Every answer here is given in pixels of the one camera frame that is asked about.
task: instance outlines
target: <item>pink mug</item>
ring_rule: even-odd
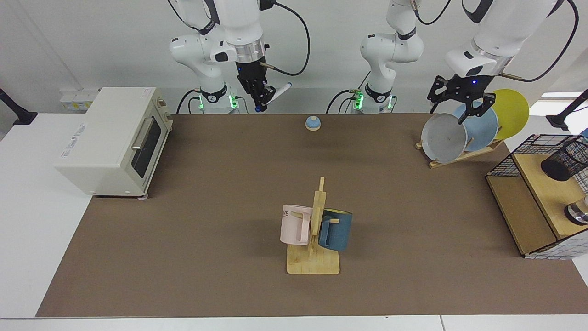
[[[308,245],[311,215],[311,207],[285,204],[282,211],[280,241],[290,245]]]

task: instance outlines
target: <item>power strip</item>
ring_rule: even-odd
[[[86,111],[98,95],[96,90],[60,91],[61,104],[67,111]]]

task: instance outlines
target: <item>oven door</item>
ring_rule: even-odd
[[[145,113],[140,126],[139,133],[131,146],[131,159],[126,171],[146,193],[168,135],[168,129],[152,104]]]

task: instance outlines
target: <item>yellow plate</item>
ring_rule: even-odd
[[[507,139],[519,133],[529,120],[529,103],[521,93],[502,89],[494,91],[496,102],[492,105],[499,126],[502,127],[496,139]]]

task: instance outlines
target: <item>black mesh pen holder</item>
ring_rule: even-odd
[[[588,144],[568,141],[563,147],[541,162],[541,169],[549,177],[566,181],[588,167]]]

